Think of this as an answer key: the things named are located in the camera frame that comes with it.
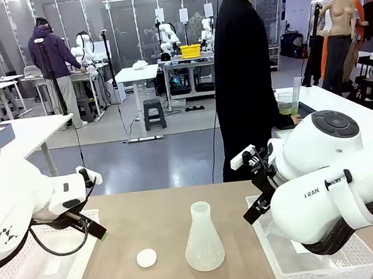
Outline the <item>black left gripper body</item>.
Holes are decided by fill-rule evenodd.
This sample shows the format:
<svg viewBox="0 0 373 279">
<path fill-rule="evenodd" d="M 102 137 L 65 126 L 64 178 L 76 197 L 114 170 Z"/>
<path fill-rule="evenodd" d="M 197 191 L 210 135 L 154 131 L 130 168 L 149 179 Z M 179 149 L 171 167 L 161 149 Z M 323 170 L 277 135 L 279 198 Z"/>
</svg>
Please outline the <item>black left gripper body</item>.
<svg viewBox="0 0 373 279">
<path fill-rule="evenodd" d="M 72 209 L 68 210 L 67 212 L 60 214 L 54 221 L 49 223 L 50 227 L 53 229 L 62 229 L 68 228 L 72 226 L 82 226 L 80 222 L 81 216 L 78 210 Z"/>
</svg>

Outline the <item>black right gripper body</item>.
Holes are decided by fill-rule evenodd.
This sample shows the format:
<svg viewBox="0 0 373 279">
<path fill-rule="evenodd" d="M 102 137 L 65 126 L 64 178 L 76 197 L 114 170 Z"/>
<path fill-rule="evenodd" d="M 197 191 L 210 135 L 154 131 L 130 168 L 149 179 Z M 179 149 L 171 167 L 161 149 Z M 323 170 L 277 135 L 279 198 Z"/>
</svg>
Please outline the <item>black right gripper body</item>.
<svg viewBox="0 0 373 279">
<path fill-rule="evenodd" d="M 259 166 L 252 169 L 254 174 L 252 184 L 261 191 L 261 194 L 254 202 L 254 206 L 268 205 L 271 202 L 278 185 L 274 180 L 277 174 L 273 166 Z"/>
</svg>

